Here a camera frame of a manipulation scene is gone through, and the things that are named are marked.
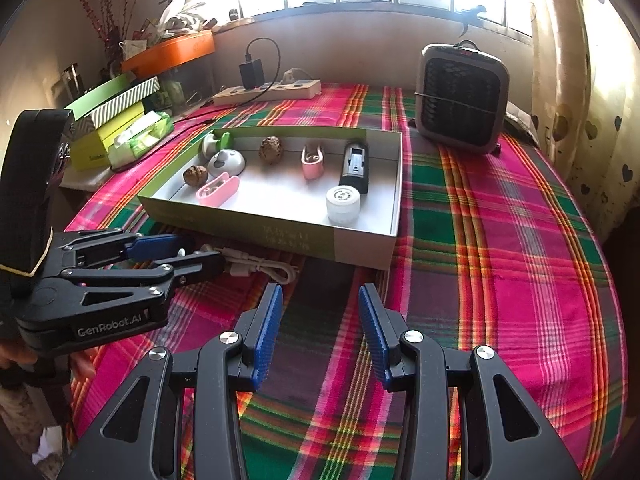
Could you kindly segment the person left hand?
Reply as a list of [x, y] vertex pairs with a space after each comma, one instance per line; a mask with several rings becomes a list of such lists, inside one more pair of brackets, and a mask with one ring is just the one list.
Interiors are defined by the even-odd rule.
[[[97, 354], [97, 348], [90, 348], [70, 355], [70, 365], [77, 380], [84, 382], [96, 376], [93, 360]], [[30, 350], [21, 339], [2, 340], [0, 356], [2, 370], [9, 368], [12, 364], [34, 364], [38, 360], [35, 352]]]

